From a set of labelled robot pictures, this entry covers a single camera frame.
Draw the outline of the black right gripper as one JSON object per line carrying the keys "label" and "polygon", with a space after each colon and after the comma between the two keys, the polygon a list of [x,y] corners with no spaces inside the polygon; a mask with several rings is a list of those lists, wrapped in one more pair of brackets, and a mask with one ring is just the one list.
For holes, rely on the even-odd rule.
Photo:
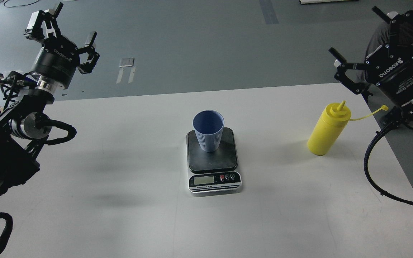
{"label": "black right gripper", "polygon": [[[395,105],[413,105],[413,43],[401,45],[398,42],[399,25],[413,24],[413,10],[400,15],[396,11],[385,13],[377,6],[371,10],[390,25],[389,43],[379,46],[366,57],[365,63],[348,62],[336,49],[328,52],[335,58],[337,71],[334,78],[356,95],[373,95],[370,85],[376,85]],[[368,82],[360,81],[353,71],[364,72]]]}

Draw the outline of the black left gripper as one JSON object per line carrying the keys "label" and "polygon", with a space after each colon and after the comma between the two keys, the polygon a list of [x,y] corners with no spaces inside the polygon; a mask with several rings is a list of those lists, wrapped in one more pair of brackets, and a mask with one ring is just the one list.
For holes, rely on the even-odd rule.
{"label": "black left gripper", "polygon": [[[77,49],[75,43],[62,36],[57,18],[63,8],[60,2],[56,8],[39,10],[32,13],[25,29],[24,37],[42,44],[31,74],[44,76],[68,89],[76,68],[82,75],[92,73],[100,54],[94,45],[97,32],[92,31],[87,36],[84,47]],[[87,53],[87,60],[79,64],[79,56]]]}

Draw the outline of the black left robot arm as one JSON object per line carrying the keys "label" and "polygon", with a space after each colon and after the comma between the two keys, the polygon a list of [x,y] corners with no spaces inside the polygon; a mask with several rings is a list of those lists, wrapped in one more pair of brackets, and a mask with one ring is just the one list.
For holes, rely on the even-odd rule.
{"label": "black left robot arm", "polygon": [[[78,47],[62,35],[57,18],[63,8],[39,10],[31,15],[26,39],[39,42],[41,49],[29,72],[0,75],[0,196],[25,184],[40,170],[37,157],[45,145],[59,145],[76,136],[76,129],[44,114],[53,104],[57,89],[67,89],[76,71],[92,73],[99,60],[91,32]],[[0,235],[0,255],[13,231],[13,218],[0,212],[5,227]]]}

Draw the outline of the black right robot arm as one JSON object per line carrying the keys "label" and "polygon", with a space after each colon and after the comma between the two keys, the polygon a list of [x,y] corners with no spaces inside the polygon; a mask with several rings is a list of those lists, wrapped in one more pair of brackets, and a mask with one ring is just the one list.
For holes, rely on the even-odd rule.
{"label": "black right robot arm", "polygon": [[403,119],[413,119],[413,10],[404,14],[386,15],[376,6],[372,8],[390,28],[386,43],[381,44],[363,63],[349,63],[339,52],[330,48],[336,58],[334,78],[354,94],[366,92],[366,86],[352,81],[348,70],[365,72],[366,81],[376,85],[388,99],[402,110]]}

